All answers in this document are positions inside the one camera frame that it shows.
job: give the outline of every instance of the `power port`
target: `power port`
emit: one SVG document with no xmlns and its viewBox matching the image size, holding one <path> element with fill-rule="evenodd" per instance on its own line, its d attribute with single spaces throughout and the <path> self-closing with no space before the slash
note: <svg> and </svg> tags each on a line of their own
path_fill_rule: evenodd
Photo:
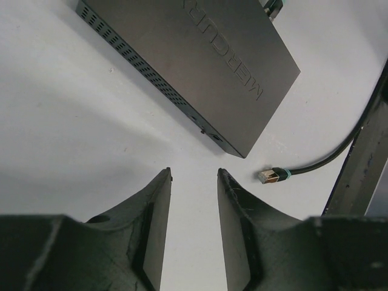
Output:
<svg viewBox="0 0 388 291">
<path fill-rule="evenodd" d="M 217 140 L 217 141 L 221 141 L 223 142 L 223 140 L 221 138 L 218 137 L 218 135 L 212 135 L 212 137 Z"/>
</svg>

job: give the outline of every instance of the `embossed brand name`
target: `embossed brand name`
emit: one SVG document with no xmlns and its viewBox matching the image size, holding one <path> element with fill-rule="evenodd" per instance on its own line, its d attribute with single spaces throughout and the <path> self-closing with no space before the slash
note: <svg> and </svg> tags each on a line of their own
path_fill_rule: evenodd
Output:
<svg viewBox="0 0 388 291">
<path fill-rule="evenodd" d="M 225 37 L 218 31 L 215 23 L 206 15 L 206 12 L 198 5 L 196 0 L 183 0 L 183 8 L 213 45 L 215 51 L 224 58 L 228 67 L 239 78 L 245 88 L 254 93 L 256 100 L 258 100 L 263 93 L 262 88 L 240 58 L 236 56 Z"/>
</svg>

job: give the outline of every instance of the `white table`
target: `white table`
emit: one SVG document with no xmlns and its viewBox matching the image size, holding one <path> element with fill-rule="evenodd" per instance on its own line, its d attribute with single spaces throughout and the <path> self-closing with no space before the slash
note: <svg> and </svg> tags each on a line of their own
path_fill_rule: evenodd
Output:
<svg viewBox="0 0 388 291">
<path fill-rule="evenodd" d="M 84 23 L 76 0 L 0 5 L 0 213 L 85 221 L 171 167 L 168 291 L 226 291 L 218 168 L 289 215 L 321 214 L 345 153 L 274 185 L 253 173 L 333 150 L 363 111 L 388 54 L 386 0 L 286 2 L 275 27 L 301 74 L 240 159 L 202 135 Z"/>
</svg>

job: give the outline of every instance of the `black metal box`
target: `black metal box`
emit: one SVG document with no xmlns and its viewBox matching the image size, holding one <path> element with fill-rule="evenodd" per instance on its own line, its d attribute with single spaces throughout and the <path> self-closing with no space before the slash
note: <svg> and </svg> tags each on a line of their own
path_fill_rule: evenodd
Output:
<svg viewBox="0 0 388 291">
<path fill-rule="evenodd" d="M 76 11 L 236 156 L 248 155 L 299 75 L 258 0 L 84 0 Z"/>
</svg>

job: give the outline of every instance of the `metal connector plug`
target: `metal connector plug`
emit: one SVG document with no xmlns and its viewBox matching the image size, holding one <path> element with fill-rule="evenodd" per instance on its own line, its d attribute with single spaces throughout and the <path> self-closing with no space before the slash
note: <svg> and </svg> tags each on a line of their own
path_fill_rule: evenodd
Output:
<svg viewBox="0 0 388 291">
<path fill-rule="evenodd" d="M 258 174 L 258 178 L 262 184 L 276 183 L 290 177 L 290 171 L 282 168 L 272 168 L 271 170 L 262 171 Z"/>
</svg>

